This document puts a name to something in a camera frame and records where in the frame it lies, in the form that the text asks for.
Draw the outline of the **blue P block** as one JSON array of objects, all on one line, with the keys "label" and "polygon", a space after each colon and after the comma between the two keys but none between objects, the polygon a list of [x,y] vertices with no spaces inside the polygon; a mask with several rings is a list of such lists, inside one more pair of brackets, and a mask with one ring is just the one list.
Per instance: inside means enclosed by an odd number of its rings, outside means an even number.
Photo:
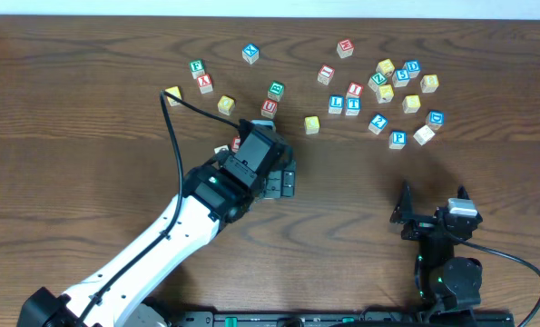
[{"label": "blue P block", "polygon": [[407,133],[403,131],[393,131],[389,135],[388,147],[392,150],[400,150],[407,144]]}]

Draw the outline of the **yellow S block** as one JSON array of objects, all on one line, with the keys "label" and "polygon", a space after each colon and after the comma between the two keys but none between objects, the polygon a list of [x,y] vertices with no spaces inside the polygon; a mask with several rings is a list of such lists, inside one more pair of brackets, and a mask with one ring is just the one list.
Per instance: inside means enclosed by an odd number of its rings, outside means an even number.
[{"label": "yellow S block", "polygon": [[416,94],[407,95],[402,102],[402,109],[405,114],[414,114],[420,107],[420,98]]}]

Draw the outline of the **red i block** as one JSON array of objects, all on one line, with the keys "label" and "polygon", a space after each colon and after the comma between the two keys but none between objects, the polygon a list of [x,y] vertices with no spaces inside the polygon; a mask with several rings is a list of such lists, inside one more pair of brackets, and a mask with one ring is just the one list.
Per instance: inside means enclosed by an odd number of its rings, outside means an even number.
[{"label": "red i block", "polygon": [[335,69],[332,68],[331,66],[324,64],[319,69],[317,80],[324,85],[329,85],[334,74],[335,74]]},{"label": "red i block", "polygon": [[346,93],[347,98],[360,98],[364,91],[362,84],[351,82]]}]

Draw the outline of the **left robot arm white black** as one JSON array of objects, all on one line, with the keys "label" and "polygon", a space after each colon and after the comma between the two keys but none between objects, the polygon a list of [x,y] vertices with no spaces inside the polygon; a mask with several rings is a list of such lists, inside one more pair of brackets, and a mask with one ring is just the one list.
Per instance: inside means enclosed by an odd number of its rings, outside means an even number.
[{"label": "left robot arm white black", "polygon": [[147,296],[260,199],[295,193],[292,148],[269,120],[241,120],[235,150],[191,169],[161,216],[104,267],[55,296],[42,287],[20,326],[168,326]]}]

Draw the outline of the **yellow O block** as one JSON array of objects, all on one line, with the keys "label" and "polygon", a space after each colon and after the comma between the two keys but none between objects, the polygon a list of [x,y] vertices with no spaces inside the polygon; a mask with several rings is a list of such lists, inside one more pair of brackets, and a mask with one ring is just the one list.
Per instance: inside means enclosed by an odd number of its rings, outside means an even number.
[{"label": "yellow O block", "polygon": [[317,134],[320,129],[319,118],[317,116],[307,116],[304,119],[304,129],[306,134]]}]

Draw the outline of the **red U block upper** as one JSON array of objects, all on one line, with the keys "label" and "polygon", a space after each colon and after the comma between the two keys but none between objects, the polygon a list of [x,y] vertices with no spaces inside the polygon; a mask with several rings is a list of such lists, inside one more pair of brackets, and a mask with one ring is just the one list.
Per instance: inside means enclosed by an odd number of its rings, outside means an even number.
[{"label": "red U block upper", "polygon": [[261,115],[273,119],[277,113],[278,103],[271,99],[266,99],[260,109]]}]

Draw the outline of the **blue D block lower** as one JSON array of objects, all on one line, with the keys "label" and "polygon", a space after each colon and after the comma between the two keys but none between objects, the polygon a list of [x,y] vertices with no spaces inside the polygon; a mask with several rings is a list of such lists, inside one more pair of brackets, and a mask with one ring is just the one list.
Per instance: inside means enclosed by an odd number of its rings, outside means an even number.
[{"label": "blue D block lower", "polygon": [[445,123],[445,115],[440,111],[430,111],[427,114],[426,125],[434,130],[439,130]]}]

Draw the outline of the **blue d block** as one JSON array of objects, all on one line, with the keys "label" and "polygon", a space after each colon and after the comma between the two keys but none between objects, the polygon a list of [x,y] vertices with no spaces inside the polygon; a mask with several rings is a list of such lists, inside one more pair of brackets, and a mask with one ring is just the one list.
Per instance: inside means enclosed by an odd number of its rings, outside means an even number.
[{"label": "blue d block", "polygon": [[445,115],[440,111],[430,111],[427,114],[426,125],[434,130],[439,130],[445,123]]},{"label": "blue d block", "polygon": [[407,71],[410,79],[415,79],[421,72],[421,66],[418,60],[406,61],[403,68]]}]

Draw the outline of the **yellow block hammer picture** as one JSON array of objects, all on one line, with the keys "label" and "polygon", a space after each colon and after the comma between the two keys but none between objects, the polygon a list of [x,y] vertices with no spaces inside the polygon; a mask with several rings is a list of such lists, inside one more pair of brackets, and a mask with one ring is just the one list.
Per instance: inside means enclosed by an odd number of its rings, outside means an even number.
[{"label": "yellow block hammer picture", "polygon": [[391,102],[394,97],[393,87],[390,84],[381,85],[376,91],[376,97],[379,104]]}]

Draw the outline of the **blue 5 block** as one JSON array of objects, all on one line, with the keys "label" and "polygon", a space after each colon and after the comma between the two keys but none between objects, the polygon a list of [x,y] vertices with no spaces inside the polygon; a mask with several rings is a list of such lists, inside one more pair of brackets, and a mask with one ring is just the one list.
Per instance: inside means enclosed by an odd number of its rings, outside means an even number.
[{"label": "blue 5 block", "polygon": [[407,69],[397,69],[392,75],[392,84],[394,87],[405,87],[410,81],[410,76]]}]

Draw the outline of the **green Z block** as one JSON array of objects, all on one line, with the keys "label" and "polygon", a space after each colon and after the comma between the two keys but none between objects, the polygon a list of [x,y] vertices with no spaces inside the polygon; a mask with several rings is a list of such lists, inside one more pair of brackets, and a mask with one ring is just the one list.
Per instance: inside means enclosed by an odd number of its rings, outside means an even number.
[{"label": "green Z block", "polygon": [[388,79],[386,76],[384,76],[380,72],[374,73],[370,78],[368,79],[368,87],[373,91],[376,92],[380,86],[385,85],[387,83]]}]

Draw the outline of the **blue X block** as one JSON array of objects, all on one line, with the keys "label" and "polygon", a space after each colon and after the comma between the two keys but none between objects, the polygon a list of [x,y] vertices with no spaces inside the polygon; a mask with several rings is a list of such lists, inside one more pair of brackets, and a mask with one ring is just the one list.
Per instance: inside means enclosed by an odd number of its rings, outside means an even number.
[{"label": "blue X block", "polygon": [[260,57],[260,49],[254,44],[248,44],[242,49],[242,58],[248,64],[254,64]]}]

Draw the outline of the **blue D block upper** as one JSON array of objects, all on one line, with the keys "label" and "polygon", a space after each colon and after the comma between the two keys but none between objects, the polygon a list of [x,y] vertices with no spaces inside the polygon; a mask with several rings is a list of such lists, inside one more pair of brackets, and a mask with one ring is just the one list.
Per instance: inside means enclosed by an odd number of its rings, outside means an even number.
[{"label": "blue D block upper", "polygon": [[403,68],[407,71],[410,79],[415,79],[421,72],[421,66],[418,60],[406,61]]}]

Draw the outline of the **green F block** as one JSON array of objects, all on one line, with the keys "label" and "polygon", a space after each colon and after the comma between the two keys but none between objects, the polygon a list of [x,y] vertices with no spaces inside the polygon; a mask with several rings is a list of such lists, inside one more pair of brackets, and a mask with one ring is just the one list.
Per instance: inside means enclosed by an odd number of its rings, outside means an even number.
[{"label": "green F block", "polygon": [[201,59],[196,59],[189,62],[189,67],[193,79],[205,75],[204,63]]}]

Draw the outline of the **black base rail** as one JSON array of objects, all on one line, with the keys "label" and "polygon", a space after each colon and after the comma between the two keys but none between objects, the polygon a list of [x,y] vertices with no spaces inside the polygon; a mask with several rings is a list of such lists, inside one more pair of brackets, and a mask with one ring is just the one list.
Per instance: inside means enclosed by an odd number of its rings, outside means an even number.
[{"label": "black base rail", "polygon": [[125,323],[129,327],[330,327],[330,326],[502,326],[513,327],[506,312],[422,313],[369,307],[361,312],[167,312],[146,301]]}]

